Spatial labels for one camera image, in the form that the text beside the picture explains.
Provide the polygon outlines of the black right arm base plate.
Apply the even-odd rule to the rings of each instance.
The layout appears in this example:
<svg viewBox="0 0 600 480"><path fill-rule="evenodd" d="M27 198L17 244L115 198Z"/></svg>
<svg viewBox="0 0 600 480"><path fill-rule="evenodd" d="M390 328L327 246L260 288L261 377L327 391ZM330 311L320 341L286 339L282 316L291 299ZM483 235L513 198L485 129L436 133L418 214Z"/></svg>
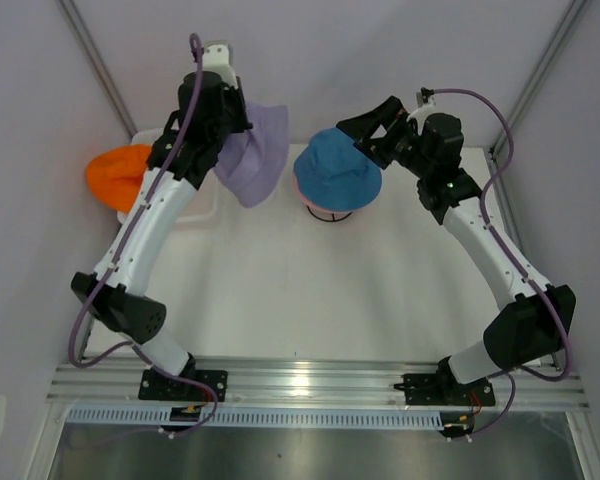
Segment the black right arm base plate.
<svg viewBox="0 0 600 480"><path fill-rule="evenodd" d="M406 373L393 385L403 393L410 406L486 406L496 404L491 383L483 378L470 384L459 384L453 377L435 373Z"/></svg>

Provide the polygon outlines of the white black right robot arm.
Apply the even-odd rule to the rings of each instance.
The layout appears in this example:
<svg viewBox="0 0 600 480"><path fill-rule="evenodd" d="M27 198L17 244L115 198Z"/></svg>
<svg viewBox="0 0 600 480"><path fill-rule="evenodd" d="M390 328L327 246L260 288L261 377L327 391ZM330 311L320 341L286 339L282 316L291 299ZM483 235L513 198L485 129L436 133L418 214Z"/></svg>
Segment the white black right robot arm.
<svg viewBox="0 0 600 480"><path fill-rule="evenodd" d="M565 354L562 373L568 375L575 294L567 285L553 285L499 232L485 205L485 189L461 166L460 120L433 113L418 122L402 108L377 109L338 127L380 168L397 162L416 176L421 204L467 252L499 309L481 340L439 362L440 399L457 404L477 383L527 370L529 362L558 351Z"/></svg>

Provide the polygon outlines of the blue bucket hat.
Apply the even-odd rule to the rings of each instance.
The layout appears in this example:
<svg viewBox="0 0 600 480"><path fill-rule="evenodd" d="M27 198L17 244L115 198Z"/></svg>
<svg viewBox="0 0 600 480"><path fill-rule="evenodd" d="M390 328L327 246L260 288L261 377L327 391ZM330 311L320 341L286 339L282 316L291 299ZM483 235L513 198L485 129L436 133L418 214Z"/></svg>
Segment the blue bucket hat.
<svg viewBox="0 0 600 480"><path fill-rule="evenodd" d="M380 168L362 154L354 141L337 128L319 131L294 161L325 176L345 171L363 172L367 169L382 176Z"/></svg>

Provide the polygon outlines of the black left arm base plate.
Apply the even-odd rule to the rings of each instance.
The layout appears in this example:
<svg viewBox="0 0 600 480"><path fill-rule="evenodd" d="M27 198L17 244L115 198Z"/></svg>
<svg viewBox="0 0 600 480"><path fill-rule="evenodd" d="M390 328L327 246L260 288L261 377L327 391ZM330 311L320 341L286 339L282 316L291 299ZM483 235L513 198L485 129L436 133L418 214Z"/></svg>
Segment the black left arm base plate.
<svg viewBox="0 0 600 480"><path fill-rule="evenodd" d="M225 399L228 386L226 370L197 370L193 380L212 389L219 402ZM145 370L139 385L138 398L144 401L212 402L206 390L167 378L153 369Z"/></svg>

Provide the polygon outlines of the lavender bucket hat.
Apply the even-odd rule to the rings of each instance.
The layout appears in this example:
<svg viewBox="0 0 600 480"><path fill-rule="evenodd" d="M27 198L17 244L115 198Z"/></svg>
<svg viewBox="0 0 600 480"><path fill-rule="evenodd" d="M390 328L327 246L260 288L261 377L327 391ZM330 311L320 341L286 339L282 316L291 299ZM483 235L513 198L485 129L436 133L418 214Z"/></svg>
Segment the lavender bucket hat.
<svg viewBox="0 0 600 480"><path fill-rule="evenodd" d="M265 201L277 188L290 150L286 105L246 105L252 128L231 134L218 157L214 173L244 208Z"/></svg>

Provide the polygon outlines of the pink bucket hat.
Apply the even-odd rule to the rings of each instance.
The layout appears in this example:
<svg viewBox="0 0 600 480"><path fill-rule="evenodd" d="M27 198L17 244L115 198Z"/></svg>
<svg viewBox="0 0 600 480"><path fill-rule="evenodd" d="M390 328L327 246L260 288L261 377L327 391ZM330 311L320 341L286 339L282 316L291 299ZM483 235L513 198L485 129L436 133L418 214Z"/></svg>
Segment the pink bucket hat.
<svg viewBox="0 0 600 480"><path fill-rule="evenodd" d="M323 175L301 165L293 167L297 189L310 204L334 212L349 212L370 204L382 186L382 176L372 170Z"/></svg>

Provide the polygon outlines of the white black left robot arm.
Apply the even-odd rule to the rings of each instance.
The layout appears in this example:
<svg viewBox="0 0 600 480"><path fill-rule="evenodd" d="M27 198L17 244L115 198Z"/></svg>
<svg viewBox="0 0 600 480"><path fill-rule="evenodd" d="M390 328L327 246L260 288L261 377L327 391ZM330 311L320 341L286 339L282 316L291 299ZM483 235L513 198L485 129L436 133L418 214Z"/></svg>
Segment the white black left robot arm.
<svg viewBox="0 0 600 480"><path fill-rule="evenodd" d="M195 360L165 324L164 304L146 294L154 265L182 210L214 175L243 209L266 201L291 178L310 211L346 216L371 204L382 187L379 166L338 128L318 132L290 162L284 107L248 107L234 72L200 70L178 90L179 107L150 148L134 203L109 252L91 273L77 273L72 291L82 316L118 334L162 376L174 400L196 388ZM306 319L310 310L289 287L290 251L300 243L293 211L278 206L261 219L219 234L212 263L226 274L204 279L192 318L211 318L243 329L261 348Z"/></svg>

